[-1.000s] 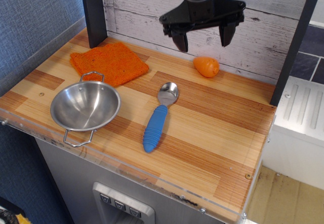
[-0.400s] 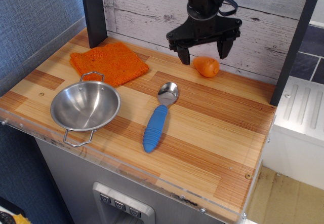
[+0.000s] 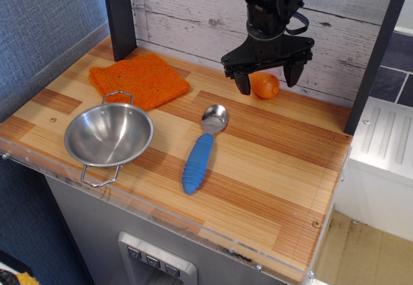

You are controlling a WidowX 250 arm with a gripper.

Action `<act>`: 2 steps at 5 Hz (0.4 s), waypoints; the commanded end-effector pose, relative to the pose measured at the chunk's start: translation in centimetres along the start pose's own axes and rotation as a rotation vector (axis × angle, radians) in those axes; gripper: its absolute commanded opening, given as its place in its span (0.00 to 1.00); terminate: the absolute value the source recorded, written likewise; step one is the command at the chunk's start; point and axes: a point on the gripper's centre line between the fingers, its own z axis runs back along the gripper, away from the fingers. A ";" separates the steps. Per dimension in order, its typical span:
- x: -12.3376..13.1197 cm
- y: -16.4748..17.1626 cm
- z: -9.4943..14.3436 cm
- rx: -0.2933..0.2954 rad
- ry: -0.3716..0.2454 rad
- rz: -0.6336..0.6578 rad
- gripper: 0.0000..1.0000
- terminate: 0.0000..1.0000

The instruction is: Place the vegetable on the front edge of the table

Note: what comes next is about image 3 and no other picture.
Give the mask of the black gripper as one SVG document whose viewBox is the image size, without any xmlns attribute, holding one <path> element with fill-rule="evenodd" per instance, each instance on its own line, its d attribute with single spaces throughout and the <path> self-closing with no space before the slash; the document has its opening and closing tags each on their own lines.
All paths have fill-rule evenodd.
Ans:
<svg viewBox="0 0 413 285">
<path fill-rule="evenodd" d="M 269 68 L 283 67 L 287 86 L 297 84 L 304 66 L 312 59 L 314 40 L 287 34 L 271 40 L 248 36 L 245 42 L 221 58 L 227 77 L 234 78 L 243 95 L 250 95 L 248 74 Z"/>
</svg>

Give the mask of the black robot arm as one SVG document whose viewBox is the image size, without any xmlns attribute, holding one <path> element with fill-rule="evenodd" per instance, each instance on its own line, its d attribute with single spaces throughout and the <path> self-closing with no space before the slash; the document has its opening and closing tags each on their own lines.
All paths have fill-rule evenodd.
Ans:
<svg viewBox="0 0 413 285">
<path fill-rule="evenodd" d="M 251 92 L 249 75 L 259 70 L 283 67 L 288 87 L 297 84 L 304 66 L 312 59 L 314 40 L 303 37 L 309 21 L 298 13 L 303 0 L 245 0 L 247 38 L 224 55 L 225 75 L 239 91 Z"/>
</svg>

